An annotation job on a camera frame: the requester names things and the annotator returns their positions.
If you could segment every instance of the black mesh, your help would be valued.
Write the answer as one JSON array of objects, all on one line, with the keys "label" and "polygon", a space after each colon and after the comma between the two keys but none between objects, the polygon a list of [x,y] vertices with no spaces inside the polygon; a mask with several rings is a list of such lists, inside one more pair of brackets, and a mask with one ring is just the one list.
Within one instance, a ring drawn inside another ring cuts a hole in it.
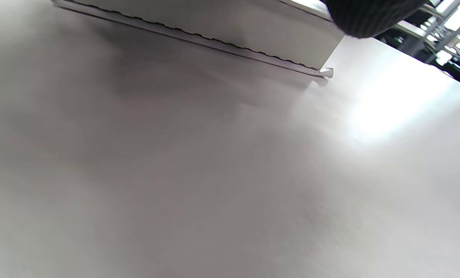
[{"label": "black mesh", "polygon": [[334,23],[352,37],[374,37],[427,0],[324,0]]}]

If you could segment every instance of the white table surface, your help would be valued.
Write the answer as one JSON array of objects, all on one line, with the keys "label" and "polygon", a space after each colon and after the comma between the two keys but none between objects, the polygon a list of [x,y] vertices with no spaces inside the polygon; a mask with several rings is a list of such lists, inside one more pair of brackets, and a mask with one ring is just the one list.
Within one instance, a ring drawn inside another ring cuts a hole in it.
[{"label": "white table surface", "polygon": [[328,65],[0,0],[0,278],[460,278],[460,84]]},{"label": "white table surface", "polygon": [[423,37],[426,36],[426,31],[425,30],[422,30],[421,28],[411,24],[411,23],[408,23],[404,20],[396,23],[396,25],[394,26],[394,28],[397,28],[399,30],[402,30],[414,37],[417,37],[418,39],[422,39]]}]

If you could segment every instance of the white tabletop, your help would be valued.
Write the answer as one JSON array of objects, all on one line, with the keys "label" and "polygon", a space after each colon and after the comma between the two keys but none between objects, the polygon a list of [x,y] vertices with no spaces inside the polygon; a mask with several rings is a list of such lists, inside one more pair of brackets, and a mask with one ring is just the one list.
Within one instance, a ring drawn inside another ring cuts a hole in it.
[{"label": "white tabletop", "polygon": [[408,23],[404,20],[396,23],[396,25],[394,26],[394,28],[397,28],[399,30],[402,30],[414,37],[417,37],[419,39],[422,39],[423,37],[426,36],[426,31],[425,30],[422,30],[421,28],[411,24],[411,23]]},{"label": "white tabletop", "polygon": [[460,83],[327,65],[0,1],[0,278],[460,278]]}]

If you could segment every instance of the black fabric object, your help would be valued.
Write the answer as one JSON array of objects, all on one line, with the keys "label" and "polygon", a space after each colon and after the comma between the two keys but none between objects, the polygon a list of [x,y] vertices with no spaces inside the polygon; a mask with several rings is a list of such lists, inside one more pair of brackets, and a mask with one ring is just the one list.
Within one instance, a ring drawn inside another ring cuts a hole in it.
[{"label": "black fabric object", "polygon": [[375,37],[420,8],[427,0],[323,0],[345,34]]}]

